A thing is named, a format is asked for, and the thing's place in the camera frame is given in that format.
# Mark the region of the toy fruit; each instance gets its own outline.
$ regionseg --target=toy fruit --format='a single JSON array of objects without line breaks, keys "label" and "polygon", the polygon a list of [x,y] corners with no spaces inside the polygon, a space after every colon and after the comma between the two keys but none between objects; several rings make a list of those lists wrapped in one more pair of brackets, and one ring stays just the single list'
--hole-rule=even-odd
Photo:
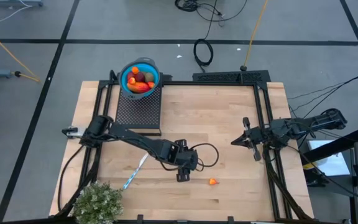
[{"label": "toy fruit", "polygon": [[127,75],[127,81],[130,79],[130,78],[135,78],[135,74],[133,72],[129,72],[128,75]]},{"label": "toy fruit", "polygon": [[144,82],[144,74],[143,74],[143,72],[138,72],[137,74],[135,74],[135,80],[137,82]]},{"label": "toy fruit", "polygon": [[154,88],[155,86],[154,82],[148,82],[147,84],[149,85],[150,88]]},{"label": "toy fruit", "polygon": [[137,67],[132,67],[132,68],[131,68],[131,71],[132,71],[135,75],[140,72]]},{"label": "toy fruit", "polygon": [[128,80],[128,83],[129,83],[129,84],[135,84],[135,83],[136,83],[135,78],[134,78],[134,77],[130,78],[130,79]]},{"label": "toy fruit", "polygon": [[134,93],[145,93],[150,90],[149,85],[144,82],[136,82],[135,84],[127,83],[127,87]]},{"label": "toy fruit", "polygon": [[154,82],[154,75],[151,74],[150,72],[147,72],[145,75],[145,81],[148,82]]},{"label": "toy fruit", "polygon": [[211,178],[210,180],[209,180],[209,184],[210,185],[215,185],[215,184],[218,184],[219,182],[216,180],[216,179],[214,179],[214,178]]}]

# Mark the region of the wheel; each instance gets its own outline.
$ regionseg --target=wheel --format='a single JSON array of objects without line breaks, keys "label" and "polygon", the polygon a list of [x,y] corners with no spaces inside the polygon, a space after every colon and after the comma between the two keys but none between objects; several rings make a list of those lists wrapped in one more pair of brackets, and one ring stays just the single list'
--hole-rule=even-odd
[{"label": "wheel", "polygon": [[350,219],[344,219],[342,220],[342,224],[352,224],[352,221]]}]

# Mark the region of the gray floor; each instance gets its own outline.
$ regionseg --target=gray floor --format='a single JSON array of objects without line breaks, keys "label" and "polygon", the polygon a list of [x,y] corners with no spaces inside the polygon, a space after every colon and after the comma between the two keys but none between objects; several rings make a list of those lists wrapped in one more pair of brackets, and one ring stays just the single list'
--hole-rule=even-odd
[{"label": "gray floor", "polygon": [[[45,0],[43,8],[26,9],[0,23],[0,38],[59,39],[73,0]],[[358,25],[358,0],[347,0]],[[220,0],[226,17],[237,12],[243,0]],[[249,0],[237,18],[224,27],[213,24],[210,39],[250,39],[263,1]],[[0,18],[14,10],[0,7]],[[195,12],[182,12],[173,0],[81,0],[69,39],[198,39],[208,22]],[[356,41],[339,1],[269,1],[255,36],[257,40],[345,40]],[[57,44],[6,44],[44,80]],[[207,72],[235,71],[244,62],[247,45],[214,45],[214,60]],[[199,49],[201,59],[208,51]],[[57,65],[44,108],[11,199],[5,221],[43,218],[48,215],[62,162],[66,139],[60,133],[70,125],[84,80],[106,79],[110,69],[119,71],[137,57],[154,58],[160,71],[174,80],[191,80],[200,68],[194,61],[193,45],[181,44],[66,44]],[[255,45],[249,70],[269,70],[274,82],[284,82],[288,97],[324,88],[358,75],[358,46]],[[0,68],[22,70],[0,48]],[[0,201],[34,113],[42,85],[23,78],[0,78]],[[290,100],[292,107],[312,99]],[[313,107],[296,111],[301,116]],[[358,129],[358,82],[330,96],[310,115],[338,108],[348,120],[347,134]],[[316,218],[337,222],[349,218],[348,199],[323,189],[310,190]]]}]

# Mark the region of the red fruit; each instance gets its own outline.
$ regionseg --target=red fruit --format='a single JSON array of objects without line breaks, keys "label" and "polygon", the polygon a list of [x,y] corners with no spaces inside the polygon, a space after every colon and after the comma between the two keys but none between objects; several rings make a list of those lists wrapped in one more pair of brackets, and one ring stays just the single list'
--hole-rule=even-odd
[{"label": "red fruit", "polygon": [[144,74],[143,72],[139,72],[135,74],[136,82],[144,82]]},{"label": "red fruit", "polygon": [[127,87],[134,93],[145,93],[150,90],[149,85],[143,82],[136,82],[135,84],[127,83]]},{"label": "red fruit", "polygon": [[136,80],[135,80],[135,78],[130,78],[129,80],[128,80],[128,83],[129,84],[135,84],[136,83]]},{"label": "red fruit", "polygon": [[148,82],[147,84],[149,85],[150,88],[154,88],[155,86],[154,82]]},{"label": "red fruit", "polygon": [[127,75],[127,81],[129,81],[130,78],[135,78],[135,74],[133,72],[129,72]]}]

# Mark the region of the white paper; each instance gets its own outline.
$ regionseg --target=white paper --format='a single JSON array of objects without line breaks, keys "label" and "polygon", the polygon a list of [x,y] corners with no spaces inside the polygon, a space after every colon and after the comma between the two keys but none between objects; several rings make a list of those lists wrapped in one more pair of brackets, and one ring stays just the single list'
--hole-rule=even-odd
[{"label": "white paper", "polygon": [[[310,150],[316,149],[320,146],[328,144],[333,140],[312,140],[308,141]],[[317,165],[317,167],[324,172],[327,176],[334,175],[350,175],[349,169],[347,168],[345,159],[343,158],[342,153],[338,153],[320,160],[322,164]]]}]

